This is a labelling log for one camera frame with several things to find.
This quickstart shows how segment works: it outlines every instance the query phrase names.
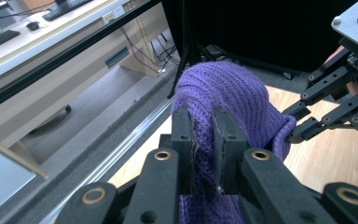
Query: purple knitted fabric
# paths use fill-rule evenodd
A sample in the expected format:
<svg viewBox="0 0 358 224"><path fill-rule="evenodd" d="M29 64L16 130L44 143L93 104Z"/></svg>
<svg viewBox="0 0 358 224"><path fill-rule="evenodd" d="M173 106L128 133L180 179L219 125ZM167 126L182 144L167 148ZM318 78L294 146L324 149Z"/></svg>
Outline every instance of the purple knitted fabric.
<svg viewBox="0 0 358 224"><path fill-rule="evenodd" d="M172 111L187 106L194 120L196 140L196 191L181 196L181 223L243 223L237 196L218 194L213 182L214 107L231 113L251 147L266 147L281 159L290 144L285 137L296 127L296 120L282 115L269 103L264 84L235 63L199 63L186 70L175 89Z"/></svg>

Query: knit texture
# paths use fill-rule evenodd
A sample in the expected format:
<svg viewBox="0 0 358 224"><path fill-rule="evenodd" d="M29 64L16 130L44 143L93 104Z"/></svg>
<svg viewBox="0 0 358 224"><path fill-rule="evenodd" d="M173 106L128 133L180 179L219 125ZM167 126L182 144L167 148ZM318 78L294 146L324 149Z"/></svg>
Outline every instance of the knit texture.
<svg viewBox="0 0 358 224"><path fill-rule="evenodd" d="M238 122L251 147L271 146L281 160L290 144L285 137L296 120L269 103L264 84L235 63L199 63L179 79L172 112L187 106L194 120L196 193L180 198L180 223L243 223L237 196L221 195L213 181L213 109L224 108Z"/></svg>

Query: mouse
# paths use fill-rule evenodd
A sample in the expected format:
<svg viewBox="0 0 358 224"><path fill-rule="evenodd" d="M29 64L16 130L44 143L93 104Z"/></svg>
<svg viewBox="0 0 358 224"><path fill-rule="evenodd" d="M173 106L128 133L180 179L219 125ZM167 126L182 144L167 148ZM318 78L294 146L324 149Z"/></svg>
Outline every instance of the mouse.
<svg viewBox="0 0 358 224"><path fill-rule="evenodd" d="M30 31L35 31L37 29L39 29L39 21L31 21L30 23L27 24L28 29L30 29Z"/></svg>

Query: desk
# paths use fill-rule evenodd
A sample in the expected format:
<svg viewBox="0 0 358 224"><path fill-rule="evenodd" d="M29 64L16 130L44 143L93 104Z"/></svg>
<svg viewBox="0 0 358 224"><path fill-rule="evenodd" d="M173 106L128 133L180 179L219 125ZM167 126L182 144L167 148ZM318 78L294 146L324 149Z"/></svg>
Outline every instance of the desk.
<svg viewBox="0 0 358 224"><path fill-rule="evenodd" d="M9 29L21 31L21 36L0 46L0 88L102 28L103 23L99 20L100 17L127 1L92 1L86 5L87 7L74 10L57 20L43 21L41 26L46 24L47 27L34 32L28 31L25 27L28 21L22 21L9 27ZM135 5L135 3L131 3L125 8L130 9ZM155 11L152 13L147 11L142 16L158 18L158 23L150 25L153 25L154 32L162 33L168 28L168 24L165 21L161 4L154 8L158 13L153 9ZM28 20L40 21L42 14L38 13ZM153 54L148 47L150 35L145 34L145 31L148 30L146 27L140 26L139 21L141 20L142 18L131 21L123 28L132 43L152 58ZM75 56L68 63L0 104L0 143L7 147L12 146L75 99L79 93L114 68L107 67L105 61L123 48L127 48L130 53L118 64L150 76L158 75L153 62L146 60L145 56L139 52L135 52L137 55L139 54L138 58L154 69L134 66L138 63L134 62L130 44L120 31L115 31Z"/></svg>
<svg viewBox="0 0 358 224"><path fill-rule="evenodd" d="M268 87L269 100L280 111L296 102L299 95ZM320 119L337 105L320 102L309 107L312 116ZM171 133L168 118L140 149L115 173L109 183L119 187L140 174L147 153L158 147L159 135ZM358 186L358 132L327 130L307 142L292 145L284 161L287 168L304 185L322 191L324 185L343 181Z"/></svg>

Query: wooden floor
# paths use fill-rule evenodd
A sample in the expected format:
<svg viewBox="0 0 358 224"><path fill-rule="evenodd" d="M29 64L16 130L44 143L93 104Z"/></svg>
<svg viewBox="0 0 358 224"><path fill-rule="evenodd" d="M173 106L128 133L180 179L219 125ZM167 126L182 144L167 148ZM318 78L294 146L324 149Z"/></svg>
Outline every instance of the wooden floor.
<svg viewBox="0 0 358 224"><path fill-rule="evenodd" d="M299 95L268 87L269 100L280 111L299 100ZM320 102L310 106L312 116L320 120L337 105ZM109 180L116 187L140 174L146 154L158 147L159 135L171 133L171 118ZM284 164L304 185L322 191L331 182L358 186L358 131L327 130L307 142L292 145Z"/></svg>

